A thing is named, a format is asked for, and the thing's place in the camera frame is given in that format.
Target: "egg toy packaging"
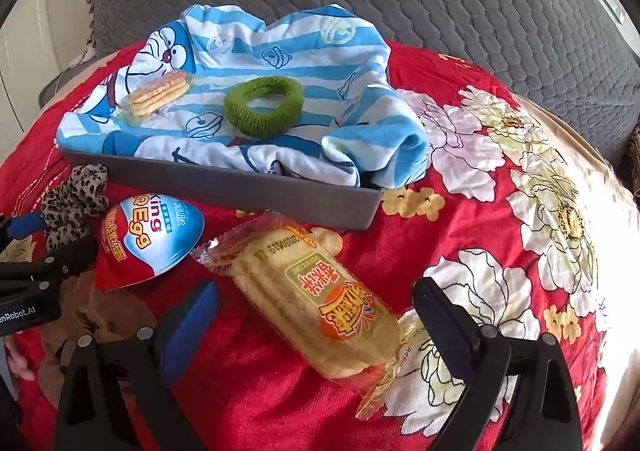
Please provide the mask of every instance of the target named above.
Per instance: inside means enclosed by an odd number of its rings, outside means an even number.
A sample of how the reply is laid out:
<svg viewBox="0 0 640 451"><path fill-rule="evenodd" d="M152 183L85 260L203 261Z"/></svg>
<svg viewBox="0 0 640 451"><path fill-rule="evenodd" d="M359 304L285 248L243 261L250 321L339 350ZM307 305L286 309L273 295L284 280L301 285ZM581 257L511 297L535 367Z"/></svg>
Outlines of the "egg toy packaging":
<svg viewBox="0 0 640 451"><path fill-rule="evenodd" d="M198 242L202 213L165 195L134 196L107 212L100 230L96 285L128 287L177 265Z"/></svg>

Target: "wall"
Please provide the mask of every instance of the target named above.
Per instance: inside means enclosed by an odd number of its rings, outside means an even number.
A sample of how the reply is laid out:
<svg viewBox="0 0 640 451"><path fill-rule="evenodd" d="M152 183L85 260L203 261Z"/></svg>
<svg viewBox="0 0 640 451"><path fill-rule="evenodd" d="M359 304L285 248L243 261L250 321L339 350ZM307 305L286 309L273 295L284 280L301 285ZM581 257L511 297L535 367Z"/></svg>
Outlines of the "wall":
<svg viewBox="0 0 640 451"><path fill-rule="evenodd" d="M91 18L84 0L18 0L0 28L0 161L40 113L41 89L82 55Z"/></svg>

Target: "white flower print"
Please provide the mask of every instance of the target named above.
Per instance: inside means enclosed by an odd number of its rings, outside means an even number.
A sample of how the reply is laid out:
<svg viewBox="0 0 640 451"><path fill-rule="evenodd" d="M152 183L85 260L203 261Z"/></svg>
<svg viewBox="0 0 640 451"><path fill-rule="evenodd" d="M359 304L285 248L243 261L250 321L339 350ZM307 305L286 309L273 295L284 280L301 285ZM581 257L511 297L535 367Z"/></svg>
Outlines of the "white flower print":
<svg viewBox="0 0 640 451"><path fill-rule="evenodd" d="M575 314L584 317L596 309L598 263L577 190L566 176L562 160L549 162L525 152L522 167L524 173L511 170L518 191L507 201L522 221L524 249L540 255L542 287L562 288L569 294Z"/></svg>
<svg viewBox="0 0 640 451"><path fill-rule="evenodd" d="M596 330L598 332L606 332L609 329L609 313L604 297L596 299Z"/></svg>
<svg viewBox="0 0 640 451"><path fill-rule="evenodd" d="M548 136L529 113L521 108L511 108L503 98L467 86L468 92L460 90L462 106L487 127L487 134L497 142L510 160L520 165L524 152L531 152L546 158L555 152L549 146Z"/></svg>
<svg viewBox="0 0 640 451"><path fill-rule="evenodd" d="M420 118L431 144L427 168L433 165L449 193L492 202L495 181L489 174L504 165L502 150L492 139L477 133L482 125L464 108L440 107L426 94L398 90Z"/></svg>
<svg viewBox="0 0 640 451"><path fill-rule="evenodd" d="M458 261L441 257L424 275L432 277L478 324L492 324L508 337L538 337L540 322L529 308L531 282L520 267L503 270L487 251L468 249L458 252ZM516 377L504 380L491 420L499 419L503 401L511 402L515 383ZM436 434L464 388L462 381L449 374L428 333L423 332L385 393L384 415L405 417L403 434Z"/></svg>

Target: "finger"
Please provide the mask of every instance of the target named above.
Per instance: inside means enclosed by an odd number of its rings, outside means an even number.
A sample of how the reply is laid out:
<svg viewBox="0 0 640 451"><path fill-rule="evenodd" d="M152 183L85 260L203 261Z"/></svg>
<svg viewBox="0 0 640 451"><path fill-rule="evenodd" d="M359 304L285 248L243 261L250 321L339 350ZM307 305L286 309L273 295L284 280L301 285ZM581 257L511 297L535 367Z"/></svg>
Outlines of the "finger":
<svg viewBox="0 0 640 451"><path fill-rule="evenodd" d="M9 350L9 355L14 359L17 365L22 368L26 368L29 365L27 359L22 357L14 336L6 336L4 338L4 345L6 346L6 349Z"/></svg>
<svg viewBox="0 0 640 451"><path fill-rule="evenodd" d="M9 365L9 370L11 370L14 375L17 375L18 377L25 379L26 381L35 380L35 373L33 373L33 371L31 371L26 366L21 366L14 359L9 358L7 360L7 364Z"/></svg>

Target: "red blanket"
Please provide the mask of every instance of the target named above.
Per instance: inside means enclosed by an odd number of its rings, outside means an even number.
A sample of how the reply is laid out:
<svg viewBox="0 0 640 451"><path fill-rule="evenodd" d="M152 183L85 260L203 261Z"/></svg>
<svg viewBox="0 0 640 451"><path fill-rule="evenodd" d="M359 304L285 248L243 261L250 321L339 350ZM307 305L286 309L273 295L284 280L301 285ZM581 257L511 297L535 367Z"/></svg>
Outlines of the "red blanket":
<svg viewBox="0 0 640 451"><path fill-rule="evenodd" d="M604 397L597 366L604 333L596 330L589 296L597 269L584 212L573 201L571 182L562 179L561 160L493 76L455 58L391 46L390 83L416 92L403 95L430 134L430 169L419 182L386 192L366 232L319 233L337 249L341 242L340 262L398 314L412 308L412 282L431 275L478 322L491 322L505 335L554 333L570 367L587 449ZM68 174L54 143L63 113L129 64L138 48L119 52L36 121L0 168L0 211L37 209L43 192ZM113 184L106 191L113 203L135 193ZM203 240L243 221L240 211L197 206L206 218ZM35 239L39 254L44 241ZM210 275L187 258L179 271L131 290L160 317L200 277L217 281L222 308L172 391L211 449L423 450L462 392L427 339L385 406L371 420L357 421L359 398L306 365L230 278ZM36 330L18 342L37 367L43 353ZM37 383L21 381L20 391L22 431L35 450L50 449L55 410ZM480 449L491 448L512 393L513 379ZM145 449L156 449L140 415L134 423Z"/></svg>

